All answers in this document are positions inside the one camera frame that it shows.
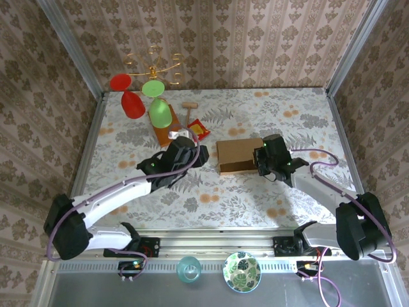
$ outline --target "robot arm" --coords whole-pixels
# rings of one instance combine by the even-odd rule
[[[130,224],[122,223],[115,228],[94,224],[130,200],[153,193],[161,187],[171,187],[186,175],[187,171],[182,169],[189,164],[193,163],[193,168],[201,167],[207,162],[209,154],[203,145],[199,153],[197,150],[192,140],[180,136],[172,141],[165,152],[143,160],[121,180],[73,199],[65,194],[57,196],[46,218],[44,231],[52,239],[61,259],[72,259],[90,249],[138,251],[144,238]]]
[[[353,260],[372,253],[387,243],[387,239],[368,215],[363,213],[352,200],[361,204],[390,236],[390,230],[375,195],[359,195],[345,189],[324,176],[312,173],[309,164],[292,159],[283,138],[274,134],[263,139],[264,147],[254,150],[254,163],[260,176],[270,173],[275,179],[312,196],[336,217],[336,225],[309,222],[294,231],[281,249],[296,250],[296,255],[308,255],[318,246],[340,248]]]

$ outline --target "red snack bag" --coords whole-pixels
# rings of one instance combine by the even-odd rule
[[[210,131],[205,128],[200,120],[194,120],[192,123],[188,124],[187,127],[193,130],[193,132],[199,138],[199,141],[204,139],[210,133]]]

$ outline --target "table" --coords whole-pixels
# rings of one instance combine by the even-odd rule
[[[160,150],[148,115],[125,116],[112,92],[93,152],[85,193],[124,177],[137,163]],[[220,176],[215,143],[279,133],[288,148],[322,148],[336,154],[336,168],[316,169],[344,187],[354,189],[325,92],[321,88],[185,90],[162,95],[183,123],[182,102],[197,102],[191,121],[199,118],[211,134],[201,144],[210,158],[189,170],[171,189],[133,200],[99,220],[100,226],[129,222],[136,228],[294,227],[310,220],[335,223],[334,216],[308,195],[257,174]],[[152,99],[141,96],[146,109]],[[307,161],[329,158],[322,153],[293,153]]]

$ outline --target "decorative bowl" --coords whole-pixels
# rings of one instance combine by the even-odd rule
[[[248,293],[257,288],[260,283],[260,265],[251,254],[238,251],[231,254],[224,262],[223,277],[234,291]]]

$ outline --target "patterned wallpaper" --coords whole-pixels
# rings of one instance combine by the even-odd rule
[[[0,306],[29,304],[47,209],[72,186],[94,112],[35,1],[0,1]]]
[[[355,162],[377,195],[409,289],[409,1],[389,1],[336,93]]]
[[[129,52],[185,56],[183,88],[324,86],[369,0],[58,0],[105,91]],[[138,90],[142,77],[134,82]]]

